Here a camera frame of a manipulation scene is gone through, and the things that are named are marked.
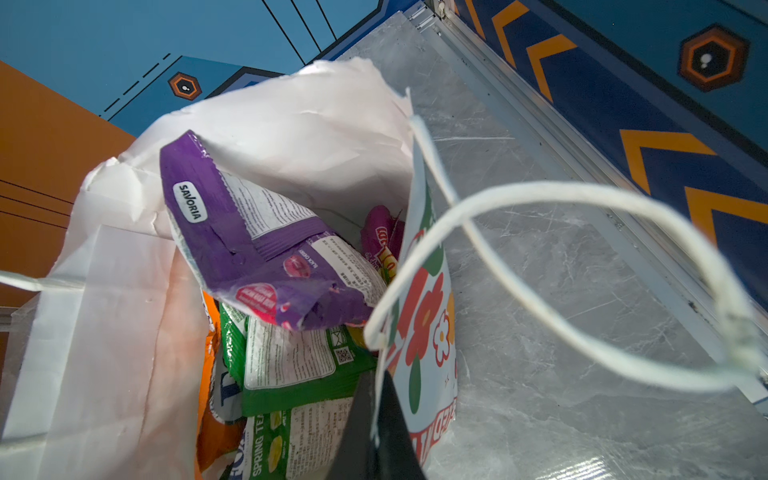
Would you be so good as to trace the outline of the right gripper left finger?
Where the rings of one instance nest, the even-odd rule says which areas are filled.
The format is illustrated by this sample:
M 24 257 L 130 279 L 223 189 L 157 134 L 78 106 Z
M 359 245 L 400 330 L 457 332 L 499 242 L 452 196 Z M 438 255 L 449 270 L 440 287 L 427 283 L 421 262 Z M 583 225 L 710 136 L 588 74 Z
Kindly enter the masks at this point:
M 374 372 L 360 376 L 338 451 L 326 480 L 374 478 L 375 449 L 371 431 L 374 423 Z

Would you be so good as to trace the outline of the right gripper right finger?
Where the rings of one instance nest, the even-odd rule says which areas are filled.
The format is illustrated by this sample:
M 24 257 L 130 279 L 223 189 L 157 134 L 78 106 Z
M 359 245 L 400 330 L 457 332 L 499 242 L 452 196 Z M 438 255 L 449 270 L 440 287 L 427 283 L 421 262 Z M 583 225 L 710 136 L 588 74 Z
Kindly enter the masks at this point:
M 425 480 L 391 375 L 386 372 L 377 418 L 377 479 Z

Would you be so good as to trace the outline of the green white snack bag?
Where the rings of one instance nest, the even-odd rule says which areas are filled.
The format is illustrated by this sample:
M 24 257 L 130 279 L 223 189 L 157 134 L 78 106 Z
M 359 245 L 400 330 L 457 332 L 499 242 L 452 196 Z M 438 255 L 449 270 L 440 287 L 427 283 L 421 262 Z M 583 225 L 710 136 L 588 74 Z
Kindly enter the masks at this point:
M 209 405 L 230 431 L 223 479 L 310 479 L 338 451 L 373 356 L 345 326 L 291 331 L 220 305 Z

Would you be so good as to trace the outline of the orange Fox's candy bag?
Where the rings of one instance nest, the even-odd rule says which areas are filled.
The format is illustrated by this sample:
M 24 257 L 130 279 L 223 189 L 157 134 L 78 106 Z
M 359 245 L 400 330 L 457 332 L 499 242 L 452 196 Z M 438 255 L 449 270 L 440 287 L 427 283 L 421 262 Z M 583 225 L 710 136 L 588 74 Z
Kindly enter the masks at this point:
M 224 362 L 225 343 L 218 303 L 202 294 L 208 319 L 198 402 L 195 449 L 197 479 L 227 479 L 246 425 L 242 394 Z

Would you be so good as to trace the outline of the purple grape candy bag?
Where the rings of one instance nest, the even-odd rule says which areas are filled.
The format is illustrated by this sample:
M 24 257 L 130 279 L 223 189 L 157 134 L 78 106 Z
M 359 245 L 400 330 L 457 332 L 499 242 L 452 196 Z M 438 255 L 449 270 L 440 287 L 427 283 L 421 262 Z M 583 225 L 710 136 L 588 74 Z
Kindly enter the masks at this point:
M 404 233 L 405 222 L 384 205 L 368 213 L 361 230 L 363 255 L 386 284 L 396 276 Z

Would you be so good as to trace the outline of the purple Fox's candy bag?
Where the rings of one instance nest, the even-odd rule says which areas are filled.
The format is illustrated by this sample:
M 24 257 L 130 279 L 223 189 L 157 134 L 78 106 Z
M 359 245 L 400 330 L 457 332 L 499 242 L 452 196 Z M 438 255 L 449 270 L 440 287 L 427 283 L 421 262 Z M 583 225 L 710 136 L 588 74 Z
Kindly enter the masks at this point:
M 313 211 L 220 170 L 191 131 L 159 169 L 173 238 L 215 300 L 293 331 L 368 321 L 384 280 Z

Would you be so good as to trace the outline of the white paper bag with flower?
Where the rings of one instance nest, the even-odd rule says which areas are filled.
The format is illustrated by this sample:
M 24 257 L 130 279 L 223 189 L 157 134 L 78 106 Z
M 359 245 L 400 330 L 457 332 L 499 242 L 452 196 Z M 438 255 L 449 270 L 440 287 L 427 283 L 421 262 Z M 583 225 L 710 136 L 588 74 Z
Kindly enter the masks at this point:
M 480 234 L 505 207 L 652 221 L 712 291 L 720 362 L 685 368 L 577 329 Z M 635 382 L 714 393 L 766 363 L 718 249 L 669 206 L 534 181 L 460 198 L 408 95 L 367 59 L 163 116 L 84 180 L 60 257 L 3 284 L 37 305 L 2 431 L 5 479 L 420 479 L 457 404 L 456 229 L 534 318 Z

